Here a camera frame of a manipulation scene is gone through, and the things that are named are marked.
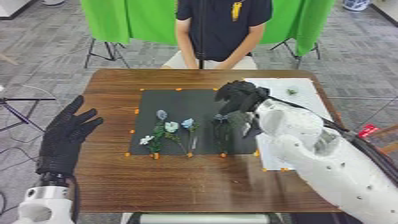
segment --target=person's hand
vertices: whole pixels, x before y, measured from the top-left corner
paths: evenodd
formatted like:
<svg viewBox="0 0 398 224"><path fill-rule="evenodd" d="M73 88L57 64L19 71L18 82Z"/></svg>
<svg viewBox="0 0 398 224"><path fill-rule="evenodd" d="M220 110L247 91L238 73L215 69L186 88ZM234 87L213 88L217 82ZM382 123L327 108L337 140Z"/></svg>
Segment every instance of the person's hand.
<svg viewBox="0 0 398 224"><path fill-rule="evenodd" d="M82 105L83 97L78 96L46 127L37 174L53 172L73 176L82 143L96 127L103 124L103 118L90 120L98 114L96 109L78 116L75 115Z"/></svg>
<svg viewBox="0 0 398 224"><path fill-rule="evenodd" d="M186 68L188 69L199 69L199 65L197 64L186 65Z"/></svg>
<svg viewBox="0 0 398 224"><path fill-rule="evenodd" d="M233 69L233 66L227 64L227 62L224 61L217 66L215 66L215 69L222 69L222 70L227 70L227 69Z"/></svg>
<svg viewBox="0 0 398 224"><path fill-rule="evenodd" d="M226 115L234 111L254 112L259 103L270 95L270 90L256 88L254 84L245 81L227 83L217 91L215 101L227 101L220 108L220 114Z"/></svg>

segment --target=wall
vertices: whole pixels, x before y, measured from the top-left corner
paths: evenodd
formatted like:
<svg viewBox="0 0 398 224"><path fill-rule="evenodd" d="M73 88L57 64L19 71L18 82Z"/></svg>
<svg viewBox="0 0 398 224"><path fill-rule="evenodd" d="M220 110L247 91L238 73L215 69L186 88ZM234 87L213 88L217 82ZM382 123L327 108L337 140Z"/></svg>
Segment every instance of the wall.
<svg viewBox="0 0 398 224"><path fill-rule="evenodd" d="M0 17L9 17L30 0L0 0Z"/></svg>
<svg viewBox="0 0 398 224"><path fill-rule="evenodd" d="M396 0L373 0L373 4L378 9L391 16L394 21L398 21L398 1Z"/></svg>

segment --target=white paper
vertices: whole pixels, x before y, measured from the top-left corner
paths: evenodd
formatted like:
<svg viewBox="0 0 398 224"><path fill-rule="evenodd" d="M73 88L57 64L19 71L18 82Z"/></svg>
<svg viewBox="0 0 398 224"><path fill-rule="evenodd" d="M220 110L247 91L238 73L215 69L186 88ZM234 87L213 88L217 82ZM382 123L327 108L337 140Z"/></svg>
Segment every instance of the white paper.
<svg viewBox="0 0 398 224"><path fill-rule="evenodd" d="M330 118L330 114L321 102L311 79L305 78L249 78L245 79L258 87L270 89L270 95L281 100L304 106L323 118ZM288 89L297 90L297 94L288 94ZM261 155L263 168L266 170L281 170L281 168L293 169L293 166L284 163L268 152L270 137L261 134L256 137L258 148Z"/></svg>

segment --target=green backdrop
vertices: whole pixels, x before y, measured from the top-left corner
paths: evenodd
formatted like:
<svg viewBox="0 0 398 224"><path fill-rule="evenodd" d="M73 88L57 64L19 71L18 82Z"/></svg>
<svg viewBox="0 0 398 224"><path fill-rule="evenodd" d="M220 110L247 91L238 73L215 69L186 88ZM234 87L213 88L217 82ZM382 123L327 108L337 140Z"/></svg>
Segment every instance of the green backdrop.
<svg viewBox="0 0 398 224"><path fill-rule="evenodd" d="M334 0L274 0L274 17L261 44L297 40L307 54L320 37ZM130 43L130 38L176 45L176 0L82 0L92 37Z"/></svg>

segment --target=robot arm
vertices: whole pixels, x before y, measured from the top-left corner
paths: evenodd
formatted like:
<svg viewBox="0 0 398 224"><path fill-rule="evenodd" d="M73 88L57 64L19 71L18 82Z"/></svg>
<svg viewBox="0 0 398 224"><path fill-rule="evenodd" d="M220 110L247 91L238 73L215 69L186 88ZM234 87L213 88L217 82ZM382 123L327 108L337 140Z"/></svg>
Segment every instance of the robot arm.
<svg viewBox="0 0 398 224"><path fill-rule="evenodd" d="M82 143L103 123L101 118L90 120L94 109L75 115L82 105L80 96L46 127L35 169L41 179L37 186L27 190L14 224L73 224L78 219L78 212L71 210L73 204L78 208L78 200L69 199L73 192L78 196L75 166Z"/></svg>
<svg viewBox="0 0 398 224"><path fill-rule="evenodd" d="M350 132L250 83L229 83L217 93L220 99L229 101L222 113L254 113L254 126L272 137L272 153L293 165L323 199L366 224L396 224L398 171L391 164L373 162L382 160L377 155L366 156L375 149L362 140L353 136L348 141Z"/></svg>

